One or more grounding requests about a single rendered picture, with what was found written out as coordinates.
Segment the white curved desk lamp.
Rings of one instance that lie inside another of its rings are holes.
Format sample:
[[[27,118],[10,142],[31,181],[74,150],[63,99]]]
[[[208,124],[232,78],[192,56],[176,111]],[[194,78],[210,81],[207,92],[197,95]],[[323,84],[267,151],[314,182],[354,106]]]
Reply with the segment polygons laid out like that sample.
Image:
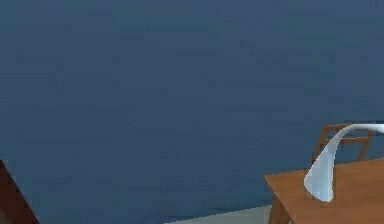
[[[384,124],[351,124],[338,131],[325,145],[304,178],[305,189],[322,202],[333,200],[333,170],[337,147],[342,138],[354,130],[384,133]]]

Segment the brown wooden chair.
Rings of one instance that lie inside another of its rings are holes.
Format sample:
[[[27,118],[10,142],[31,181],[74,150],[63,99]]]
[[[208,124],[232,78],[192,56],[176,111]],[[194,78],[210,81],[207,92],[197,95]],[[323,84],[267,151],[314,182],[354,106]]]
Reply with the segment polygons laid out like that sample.
[[[352,131],[363,130],[364,135],[348,137]],[[339,145],[360,144],[362,146],[356,160],[361,161],[370,146],[374,132],[366,128],[365,124],[333,124],[325,125],[322,129],[321,136],[312,156],[312,162],[315,162],[321,154],[325,146],[334,138],[339,139]]]

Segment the brown wooden table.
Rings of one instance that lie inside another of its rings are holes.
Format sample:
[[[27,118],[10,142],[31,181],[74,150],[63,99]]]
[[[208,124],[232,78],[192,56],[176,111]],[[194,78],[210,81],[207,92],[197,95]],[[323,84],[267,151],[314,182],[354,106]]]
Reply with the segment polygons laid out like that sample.
[[[268,224],[384,224],[384,158],[336,165],[330,203],[310,196],[305,174],[265,176],[274,194]]]

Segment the dark red-brown furniture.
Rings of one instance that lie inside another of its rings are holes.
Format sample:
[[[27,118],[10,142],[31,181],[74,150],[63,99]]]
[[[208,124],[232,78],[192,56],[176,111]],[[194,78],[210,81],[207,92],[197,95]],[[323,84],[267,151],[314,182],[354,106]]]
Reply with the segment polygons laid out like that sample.
[[[40,224],[1,159],[0,224]]]

